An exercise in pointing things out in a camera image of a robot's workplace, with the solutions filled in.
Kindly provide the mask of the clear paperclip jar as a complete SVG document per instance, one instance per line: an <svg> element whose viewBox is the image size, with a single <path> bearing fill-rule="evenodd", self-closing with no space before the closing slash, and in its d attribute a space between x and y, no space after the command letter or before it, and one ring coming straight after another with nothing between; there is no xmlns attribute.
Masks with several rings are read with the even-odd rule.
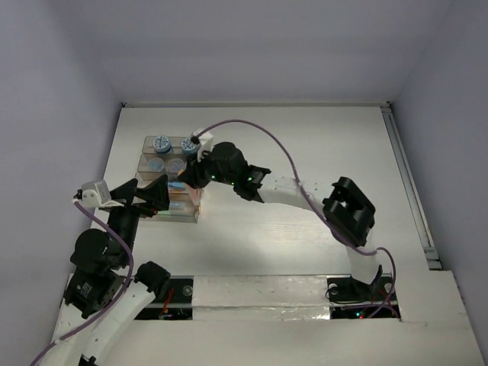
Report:
<svg viewBox="0 0 488 366"><path fill-rule="evenodd" d="M168 173L178 174L186 168L186 161L178 158L170 159L166 163L166 170Z"/></svg>
<svg viewBox="0 0 488 366"><path fill-rule="evenodd" d="M147 162L148 172L163 172L165 170L165 163L160 158L152 158Z"/></svg>

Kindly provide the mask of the blue highlighter with cap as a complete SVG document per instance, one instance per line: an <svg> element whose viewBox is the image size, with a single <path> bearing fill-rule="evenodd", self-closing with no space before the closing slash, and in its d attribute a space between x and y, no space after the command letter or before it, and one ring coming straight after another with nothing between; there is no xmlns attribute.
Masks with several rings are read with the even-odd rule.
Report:
<svg viewBox="0 0 488 366"><path fill-rule="evenodd" d="M168 187L173 190L185 190L185 184L179 181L170 181Z"/></svg>

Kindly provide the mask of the orange highlighter pen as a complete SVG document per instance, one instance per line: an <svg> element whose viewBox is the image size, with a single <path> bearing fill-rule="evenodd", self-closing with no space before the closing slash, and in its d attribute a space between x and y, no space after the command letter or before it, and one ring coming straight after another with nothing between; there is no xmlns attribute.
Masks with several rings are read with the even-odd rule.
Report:
<svg viewBox="0 0 488 366"><path fill-rule="evenodd" d="M201 188L192 188L186 185L185 191L188 193L193 205L198 206L201 204L201 195L202 195Z"/></svg>

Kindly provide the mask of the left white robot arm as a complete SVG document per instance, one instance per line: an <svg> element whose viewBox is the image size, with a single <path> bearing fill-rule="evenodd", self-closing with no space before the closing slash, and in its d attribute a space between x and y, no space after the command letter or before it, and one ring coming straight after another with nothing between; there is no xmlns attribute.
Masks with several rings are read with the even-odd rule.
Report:
<svg viewBox="0 0 488 366"><path fill-rule="evenodd" d="M169 292L170 273L155 262L136 267L140 219L169 208L167 175L139 187L135 178L109 189L85 183L73 205L97 227L82 232L70 257L75 271L64 290L49 345L34 365L103 365L140 311Z"/></svg>

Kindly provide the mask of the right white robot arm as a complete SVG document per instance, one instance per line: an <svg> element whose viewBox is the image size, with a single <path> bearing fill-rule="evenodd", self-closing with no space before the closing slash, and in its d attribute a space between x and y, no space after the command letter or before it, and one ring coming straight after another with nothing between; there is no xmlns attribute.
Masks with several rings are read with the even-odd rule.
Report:
<svg viewBox="0 0 488 366"><path fill-rule="evenodd" d="M341 177L327 188L300 180L296 169L292 177L286 177L250 165L231 142L213 145L190 137L183 147L191 148L191 154L185 170L178 176L180 181L192 188L217 182L229 185L246 201L283 204L315 213L332 236L346 247L352 293L368 299L378 291L382 267L376 249L368 244L376 209L350 178Z"/></svg>

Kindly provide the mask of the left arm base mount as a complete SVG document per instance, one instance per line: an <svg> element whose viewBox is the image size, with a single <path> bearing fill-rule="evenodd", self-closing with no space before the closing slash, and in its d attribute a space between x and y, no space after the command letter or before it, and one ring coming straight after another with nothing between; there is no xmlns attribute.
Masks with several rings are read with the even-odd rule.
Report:
<svg viewBox="0 0 488 366"><path fill-rule="evenodd" d="M172 278L166 296L142 309L135 320L192 320L193 292L193 277Z"/></svg>

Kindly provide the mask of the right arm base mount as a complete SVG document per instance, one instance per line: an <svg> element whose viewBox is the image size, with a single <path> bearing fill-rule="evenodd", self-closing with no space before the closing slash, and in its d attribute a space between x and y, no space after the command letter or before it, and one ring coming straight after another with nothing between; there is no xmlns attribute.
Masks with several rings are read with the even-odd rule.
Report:
<svg viewBox="0 0 488 366"><path fill-rule="evenodd" d="M329 277L325 297L329 301L331 319L400 319L392 276L382 275L372 285L352 277Z"/></svg>

